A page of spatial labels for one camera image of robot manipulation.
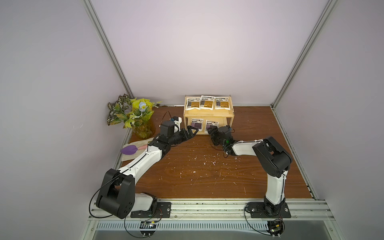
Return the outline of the yellow coffee bag small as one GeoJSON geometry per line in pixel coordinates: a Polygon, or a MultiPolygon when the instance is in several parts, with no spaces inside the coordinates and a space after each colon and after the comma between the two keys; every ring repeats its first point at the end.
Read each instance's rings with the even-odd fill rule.
{"type": "Polygon", "coordinates": [[[216,97],[215,98],[215,109],[216,110],[230,110],[230,98],[229,97],[216,97]]]}

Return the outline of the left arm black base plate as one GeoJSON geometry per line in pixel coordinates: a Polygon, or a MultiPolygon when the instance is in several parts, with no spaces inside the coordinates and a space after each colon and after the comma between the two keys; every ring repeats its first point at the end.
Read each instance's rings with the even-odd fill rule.
{"type": "Polygon", "coordinates": [[[171,202],[155,202],[151,205],[149,210],[147,211],[134,211],[131,212],[130,217],[131,218],[170,218],[172,210],[172,203],[171,202]]]}

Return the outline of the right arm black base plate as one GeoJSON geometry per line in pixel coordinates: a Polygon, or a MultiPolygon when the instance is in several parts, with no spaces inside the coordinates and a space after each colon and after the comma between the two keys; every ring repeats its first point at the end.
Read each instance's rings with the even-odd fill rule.
{"type": "Polygon", "coordinates": [[[245,212],[251,214],[251,218],[258,219],[289,219],[292,217],[287,203],[271,205],[262,202],[249,202],[245,206],[245,212]]]}

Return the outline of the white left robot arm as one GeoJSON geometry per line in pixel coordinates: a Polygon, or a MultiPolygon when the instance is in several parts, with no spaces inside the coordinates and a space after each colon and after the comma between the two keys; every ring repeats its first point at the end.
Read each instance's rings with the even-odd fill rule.
{"type": "Polygon", "coordinates": [[[120,219],[132,212],[151,217],[157,214],[157,198],[150,194],[137,194],[136,184],[172,147],[194,138],[199,132],[193,126],[182,129],[180,124],[176,119],[163,122],[160,133],[147,144],[143,153],[118,170],[108,170],[97,192],[96,207],[120,219]]]}

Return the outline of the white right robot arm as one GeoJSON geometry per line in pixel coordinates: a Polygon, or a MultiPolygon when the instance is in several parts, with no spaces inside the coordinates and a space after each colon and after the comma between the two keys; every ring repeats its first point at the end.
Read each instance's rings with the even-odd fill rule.
{"type": "Polygon", "coordinates": [[[285,182],[292,163],[291,155],[273,137],[262,140],[236,141],[231,127],[212,127],[208,129],[214,146],[221,145],[223,151],[231,156],[255,156],[267,173],[267,191],[264,197],[265,213],[278,215],[285,203],[285,182]]]}

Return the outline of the purple coffee bag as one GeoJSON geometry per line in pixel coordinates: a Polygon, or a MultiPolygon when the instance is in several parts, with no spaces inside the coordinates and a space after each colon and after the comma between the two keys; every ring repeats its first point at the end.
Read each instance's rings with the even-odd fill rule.
{"type": "Polygon", "coordinates": [[[205,132],[208,133],[208,130],[209,130],[210,128],[212,128],[212,127],[218,127],[218,126],[219,126],[219,122],[206,120],[205,132]]]}
{"type": "Polygon", "coordinates": [[[202,131],[203,129],[203,119],[191,119],[191,126],[194,128],[197,128],[199,131],[202,131]]]}

